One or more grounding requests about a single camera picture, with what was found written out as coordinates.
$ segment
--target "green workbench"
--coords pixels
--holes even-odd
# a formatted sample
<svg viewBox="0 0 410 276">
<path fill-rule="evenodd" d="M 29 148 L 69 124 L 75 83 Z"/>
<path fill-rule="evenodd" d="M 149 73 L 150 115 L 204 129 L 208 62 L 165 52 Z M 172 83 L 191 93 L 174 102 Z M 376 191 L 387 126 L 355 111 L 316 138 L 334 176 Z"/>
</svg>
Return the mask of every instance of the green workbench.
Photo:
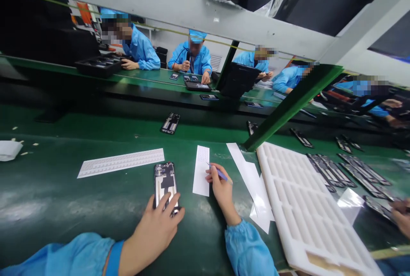
<svg viewBox="0 0 410 276">
<path fill-rule="evenodd" d="M 72 86 L 76 86 L 79 90 L 79 86 L 82 84 L 84 87 L 96 86 L 94 82 L 111 83 L 111 87 L 105 88 L 106 92 L 124 95 L 143 96 L 145 98 L 157 99 L 157 100 L 169 100 L 169 102 L 181 102 L 187 105 L 193 105 L 195 107 L 210 107 L 217 108 L 217 110 L 226 112 L 230 110 L 232 112 L 252 113 L 258 117 L 267 117 L 274 108 L 276 108 L 282 101 L 280 98 L 273 95 L 273 90 L 254 87 L 251 91 L 246 92 L 239 101 L 229 100 L 214 90 L 212 94 L 219 96 L 221 101 L 203 101 L 199 95 L 203 92 L 188 91 L 184 84 L 183 75 L 177 80 L 170 79 L 170 76 L 174 73 L 171 70 L 121 70 L 117 74 L 114 74 L 106 80 L 96 79 L 80 74 L 76 68 L 50 64 L 39 61 L 32 61 L 22 58 L 11 58 L 0 54 L 0 69 L 1 67 L 12 65 L 20 73 L 19 79 L 29 79 L 31 81 L 38 81 L 43 85 L 44 83 L 52 83 L 56 86 L 57 90 L 61 90 L 59 85 L 64 85 L 65 82 L 71 81 L 70 89 Z M 13 73 L 5 73 L 3 77 L 15 78 Z M 215 83 L 211 83 L 211 88 L 215 88 Z M 144 87 L 135 92 L 130 87 Z M 257 102 L 262 104 L 264 109 L 256 109 L 247 107 L 245 101 Z M 343 114 L 335 112 L 333 109 L 324 110 L 315 107 L 311 104 L 307 104 L 304 107 L 317 118 L 308 117 L 302 113 L 297 113 L 294 116 L 295 120 L 300 122 L 307 122 L 313 124 L 327 125 L 327 126 L 339 126 L 356 129 L 359 131 L 381 132 L 381 130 L 370 124 L 366 117 L 358 117 L 349 114 Z"/>
<path fill-rule="evenodd" d="M 153 193 L 153 164 L 83 179 L 76 178 L 79 169 L 85 160 L 163 148 L 165 160 L 175 163 L 186 215 L 169 248 L 141 274 L 234 274 L 224 245 L 222 213 L 212 192 L 210 197 L 192 193 L 193 172 L 196 146 L 209 147 L 210 161 L 223 165 L 233 179 L 236 209 L 253 223 L 249 219 L 252 199 L 225 144 L 244 142 L 248 137 L 245 129 L 190 125 L 182 120 L 172 136 L 159 131 L 164 120 L 160 115 L 127 119 L 69 113 L 54 124 L 33 122 L 41 112 L 0 105 L 0 140 L 24 140 L 21 153 L 27 152 L 0 165 L 0 268 L 22 262 L 48 243 L 67 243 L 82 232 L 97 232 L 116 240 L 129 237 Z M 290 136 L 274 135 L 269 142 L 340 161 L 336 156 L 340 150 L 334 142 L 312 140 L 314 150 Z M 410 180 L 390 160 L 406 158 L 405 154 L 397 149 L 363 148 L 365 153 L 355 155 L 389 179 L 396 193 L 409 195 Z M 243 154 L 260 170 L 256 153 Z M 360 195 L 366 193 L 360 186 L 354 190 Z M 335 199 L 342 192 L 338 189 Z M 386 249 L 408 244 L 397 229 L 366 210 L 359 214 L 354 228 L 378 258 L 391 255 L 393 251 Z M 268 235 L 257 229 L 277 269 L 288 269 L 275 223 L 271 223 Z"/>
</svg>

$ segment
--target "black tray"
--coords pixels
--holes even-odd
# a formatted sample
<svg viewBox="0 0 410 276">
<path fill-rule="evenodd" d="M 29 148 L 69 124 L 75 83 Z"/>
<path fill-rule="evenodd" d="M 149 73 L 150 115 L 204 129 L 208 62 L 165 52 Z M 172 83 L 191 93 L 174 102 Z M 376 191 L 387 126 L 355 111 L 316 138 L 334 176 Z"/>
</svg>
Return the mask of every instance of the black tray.
<svg viewBox="0 0 410 276">
<path fill-rule="evenodd" d="M 109 78 L 114 73 L 121 71 L 122 58 L 114 53 L 109 53 L 75 62 L 74 66 L 83 75 Z"/>
<path fill-rule="evenodd" d="M 201 84 L 200 82 L 185 81 L 185 86 L 187 87 L 187 90 L 204 91 L 204 92 L 212 91 L 212 89 L 208 85 Z"/>
</svg>

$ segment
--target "worker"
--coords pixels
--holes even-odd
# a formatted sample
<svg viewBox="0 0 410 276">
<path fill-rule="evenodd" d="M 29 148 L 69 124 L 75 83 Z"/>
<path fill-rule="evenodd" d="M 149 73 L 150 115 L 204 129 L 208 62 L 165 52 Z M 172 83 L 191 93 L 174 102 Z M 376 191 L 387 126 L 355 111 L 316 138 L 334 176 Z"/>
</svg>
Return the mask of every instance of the worker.
<svg viewBox="0 0 410 276">
<path fill-rule="evenodd" d="M 134 61 L 122 59 L 121 65 L 126 70 L 159 69 L 161 62 L 149 39 L 129 20 L 129 15 L 122 12 L 101 8 L 102 28 L 104 31 L 113 32 L 122 40 L 123 50 Z"/>
<path fill-rule="evenodd" d="M 219 180 L 217 168 L 211 164 L 206 180 L 212 183 L 215 198 L 227 223 L 225 242 L 228 257 L 236 276 L 278 276 L 269 249 L 253 225 L 242 220 L 232 202 L 232 185 Z M 166 193 L 156 209 L 154 195 L 148 201 L 141 221 L 132 236 L 115 242 L 96 233 L 83 233 L 67 245 L 49 244 L 19 265 L 0 270 L 1 276 L 133 276 L 153 263 L 165 251 L 185 215 L 185 208 L 171 217 L 180 198 L 175 194 L 165 208 L 171 193 Z"/>
<path fill-rule="evenodd" d="M 355 96 L 362 97 L 362 96 L 368 96 L 371 93 L 372 89 L 377 89 L 377 86 L 379 85 L 378 82 L 376 81 L 350 81 L 350 82 L 340 82 L 335 84 L 334 86 L 337 88 L 343 88 L 346 90 L 349 90 L 354 94 Z M 374 100 L 372 99 L 367 99 L 366 102 L 362 105 L 362 107 L 365 107 L 372 103 Z M 381 103 L 384 106 L 390 107 L 390 108 L 399 108 L 403 106 L 403 103 L 401 101 L 395 100 L 395 99 L 387 99 Z M 390 115 L 390 113 L 387 110 L 384 110 L 380 106 L 375 106 L 372 109 L 369 110 L 369 113 L 377 116 L 384 118 L 390 126 L 392 127 L 403 127 L 406 124 L 402 122 L 401 120 L 393 117 Z"/>
<path fill-rule="evenodd" d="M 239 54 L 234 60 L 234 63 L 249 66 L 259 69 L 261 73 L 256 78 L 256 83 L 259 81 L 267 82 L 273 78 L 273 71 L 269 71 L 269 57 L 273 56 L 275 51 L 263 46 L 256 46 L 255 52 L 244 51 Z"/>
<path fill-rule="evenodd" d="M 300 80 L 306 77 L 312 69 L 313 64 L 285 68 L 272 79 L 272 88 L 280 93 L 290 94 Z"/>
<path fill-rule="evenodd" d="M 202 75 L 202 84 L 211 82 L 211 55 L 204 46 L 206 33 L 189 30 L 189 38 L 181 43 L 172 53 L 168 68 L 174 71 L 190 72 Z"/>
<path fill-rule="evenodd" d="M 395 220 L 397 227 L 400 229 L 406 238 L 410 239 L 410 215 L 404 211 L 398 211 L 396 204 L 403 203 L 407 207 L 410 207 L 410 199 L 408 198 L 403 202 L 393 202 L 392 216 Z M 388 259 L 376 260 L 377 265 L 385 276 L 410 276 L 410 256 L 397 256 Z"/>
</svg>

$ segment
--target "green metal post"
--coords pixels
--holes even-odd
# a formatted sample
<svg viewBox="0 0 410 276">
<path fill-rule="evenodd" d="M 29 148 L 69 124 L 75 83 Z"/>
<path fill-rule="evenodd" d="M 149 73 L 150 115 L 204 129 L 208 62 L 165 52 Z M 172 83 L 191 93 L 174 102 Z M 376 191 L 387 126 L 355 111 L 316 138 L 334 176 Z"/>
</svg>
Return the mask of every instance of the green metal post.
<svg viewBox="0 0 410 276">
<path fill-rule="evenodd" d="M 300 81 L 294 90 L 264 120 L 243 144 L 247 151 L 255 151 L 280 127 L 291 119 L 314 96 L 322 91 L 333 79 L 341 74 L 343 68 L 335 65 L 317 65 L 309 75 Z"/>
</svg>

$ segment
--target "blue pen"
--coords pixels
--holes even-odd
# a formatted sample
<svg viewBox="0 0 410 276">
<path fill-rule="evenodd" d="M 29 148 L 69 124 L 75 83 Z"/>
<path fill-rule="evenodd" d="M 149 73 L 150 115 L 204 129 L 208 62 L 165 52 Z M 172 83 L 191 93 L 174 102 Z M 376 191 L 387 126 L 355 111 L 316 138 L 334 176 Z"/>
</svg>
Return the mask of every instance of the blue pen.
<svg viewBox="0 0 410 276">
<path fill-rule="evenodd" d="M 233 185 L 233 182 L 230 178 L 228 178 L 227 176 L 224 175 L 223 172 L 221 172 L 219 169 L 217 169 L 218 175 L 225 181 L 227 181 L 230 185 Z"/>
</svg>

